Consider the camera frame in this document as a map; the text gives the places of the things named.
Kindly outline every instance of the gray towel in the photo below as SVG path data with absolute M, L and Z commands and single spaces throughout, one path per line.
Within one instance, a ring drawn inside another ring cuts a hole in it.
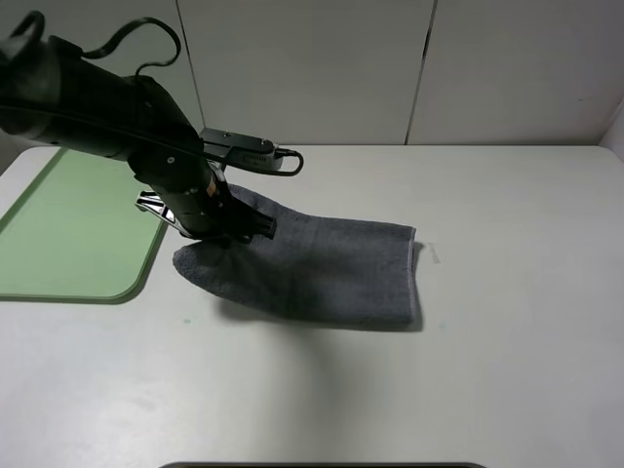
M 414 320 L 413 227 L 310 216 L 230 190 L 277 219 L 275 238 L 186 246 L 174 266 L 188 281 L 280 319 L 382 330 Z

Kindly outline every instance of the white table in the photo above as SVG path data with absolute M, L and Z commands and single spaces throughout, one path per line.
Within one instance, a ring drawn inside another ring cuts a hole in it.
M 228 178 L 416 226 L 424 330 L 254 320 L 176 274 L 188 241 L 170 230 L 126 304 L 0 302 L 0 466 L 624 466 L 624 164 L 598 147 L 298 149 L 298 177 Z M 0 177 L 0 213 L 52 153 Z

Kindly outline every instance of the folded towel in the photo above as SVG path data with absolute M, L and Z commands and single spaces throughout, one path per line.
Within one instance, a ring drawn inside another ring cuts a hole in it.
M 365 330 L 403 329 L 414 320 L 413 227 L 310 216 L 242 187 L 230 190 L 276 218 L 275 238 L 183 247 L 174 266 L 188 281 L 285 320 Z

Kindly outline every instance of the green mat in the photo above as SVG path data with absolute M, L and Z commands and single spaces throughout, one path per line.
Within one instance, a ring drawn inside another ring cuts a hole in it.
M 134 205 L 144 189 L 124 163 L 57 153 L 0 219 L 0 299 L 119 303 L 136 295 L 165 232 Z

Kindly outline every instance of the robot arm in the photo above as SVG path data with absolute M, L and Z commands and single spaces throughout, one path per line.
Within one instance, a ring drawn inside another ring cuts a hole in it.
M 106 57 L 148 23 L 174 39 L 172 59 L 145 63 L 129 77 L 86 61 Z M 275 219 L 233 197 L 223 169 L 229 165 L 295 176 L 303 158 L 253 136 L 213 129 L 198 136 L 169 93 L 153 78 L 140 75 L 146 66 L 167 66 L 177 59 L 180 41 L 170 27 L 157 19 L 137 19 L 100 49 L 85 53 L 56 36 L 42 41 L 44 26 L 43 15 L 31 12 L 0 41 L 0 128 L 128 163 L 135 178 L 153 190 L 141 193 L 137 205 L 186 237 L 243 243 L 253 235 L 273 238 Z M 286 157 L 298 159 L 296 170 L 279 171 Z

